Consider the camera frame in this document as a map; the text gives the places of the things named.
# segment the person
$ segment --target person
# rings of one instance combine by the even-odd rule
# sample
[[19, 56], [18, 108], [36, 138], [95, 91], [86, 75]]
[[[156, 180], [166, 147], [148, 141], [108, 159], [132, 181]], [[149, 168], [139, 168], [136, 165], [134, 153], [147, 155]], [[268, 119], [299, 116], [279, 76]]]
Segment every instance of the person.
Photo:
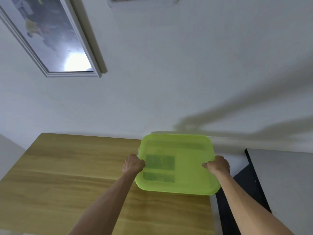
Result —
[[[144, 166], [144, 160], [135, 154], [129, 155], [124, 162], [121, 178], [83, 213], [69, 235], [111, 235], [131, 184]], [[230, 175], [229, 163], [224, 157], [216, 156], [215, 161], [203, 163], [202, 166], [220, 182], [242, 235], [293, 234], [237, 184]]]

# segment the green lid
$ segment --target green lid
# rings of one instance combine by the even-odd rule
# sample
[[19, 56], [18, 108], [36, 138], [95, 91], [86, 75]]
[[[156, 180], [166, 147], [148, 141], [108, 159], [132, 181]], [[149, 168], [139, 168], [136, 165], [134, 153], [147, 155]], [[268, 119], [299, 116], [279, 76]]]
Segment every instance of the green lid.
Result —
[[206, 136], [150, 134], [142, 139], [138, 157], [146, 162], [136, 177], [141, 189], [194, 195], [220, 189], [217, 178], [202, 167], [215, 159]]

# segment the translucent lid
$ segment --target translucent lid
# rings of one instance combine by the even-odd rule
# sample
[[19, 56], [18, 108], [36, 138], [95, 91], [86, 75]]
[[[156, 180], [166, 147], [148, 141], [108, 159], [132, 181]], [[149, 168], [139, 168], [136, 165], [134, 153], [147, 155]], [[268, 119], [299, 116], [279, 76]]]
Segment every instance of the translucent lid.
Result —
[[144, 190], [213, 195], [220, 184], [202, 167], [215, 159], [206, 136], [150, 134], [140, 144], [138, 157], [146, 162], [136, 184]]

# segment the white wall-mounted holder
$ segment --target white wall-mounted holder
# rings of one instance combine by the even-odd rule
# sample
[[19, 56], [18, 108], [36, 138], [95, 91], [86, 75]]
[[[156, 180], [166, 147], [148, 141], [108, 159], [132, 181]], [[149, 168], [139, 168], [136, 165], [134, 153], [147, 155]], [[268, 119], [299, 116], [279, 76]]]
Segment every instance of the white wall-mounted holder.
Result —
[[107, 0], [107, 2], [111, 8], [131, 9], [172, 6], [178, 0]]
[[70, 0], [0, 0], [0, 19], [46, 77], [101, 77]]

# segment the wood grain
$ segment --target wood grain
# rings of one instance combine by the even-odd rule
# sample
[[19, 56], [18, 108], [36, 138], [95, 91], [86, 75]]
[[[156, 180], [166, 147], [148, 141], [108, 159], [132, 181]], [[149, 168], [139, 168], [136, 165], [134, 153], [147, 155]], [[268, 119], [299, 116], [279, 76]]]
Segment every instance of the wood grain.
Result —
[[[0, 229], [67, 234], [120, 176], [140, 140], [41, 134], [0, 181]], [[144, 191], [133, 183], [113, 234], [214, 234], [208, 196]]]

